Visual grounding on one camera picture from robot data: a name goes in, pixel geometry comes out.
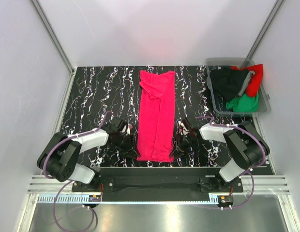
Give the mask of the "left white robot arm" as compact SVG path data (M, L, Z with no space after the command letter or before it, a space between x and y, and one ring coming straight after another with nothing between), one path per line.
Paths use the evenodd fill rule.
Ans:
M114 118L109 123L102 123L98 128L81 134L57 132L39 156L37 167L48 178L59 182L72 180L83 191L96 191L102 187L99 171L78 164L79 155L95 147L111 145L121 156L139 158L131 128L124 120Z

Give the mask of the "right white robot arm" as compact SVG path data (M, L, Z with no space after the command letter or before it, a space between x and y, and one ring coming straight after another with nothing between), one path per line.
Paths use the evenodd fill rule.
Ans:
M201 192L231 192L240 181L240 177L254 167L264 164L270 148L248 122L237 125L202 123L196 119L183 119L176 133L170 157L178 159L190 152L198 140L212 140L225 143L231 153L231 160L213 177L201 178Z

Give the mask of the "pink t shirt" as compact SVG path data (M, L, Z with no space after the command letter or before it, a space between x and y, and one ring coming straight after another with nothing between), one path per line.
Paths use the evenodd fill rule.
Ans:
M138 161L171 163L175 123L175 71L154 74L140 71Z

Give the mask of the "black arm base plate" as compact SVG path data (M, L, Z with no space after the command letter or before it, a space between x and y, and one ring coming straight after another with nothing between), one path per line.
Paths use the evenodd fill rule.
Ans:
M185 189L202 193L233 192L242 193L241 180L237 178L228 186L218 188L215 186L213 176L102 176L90 185L77 182L73 184L73 192L118 192L129 189Z

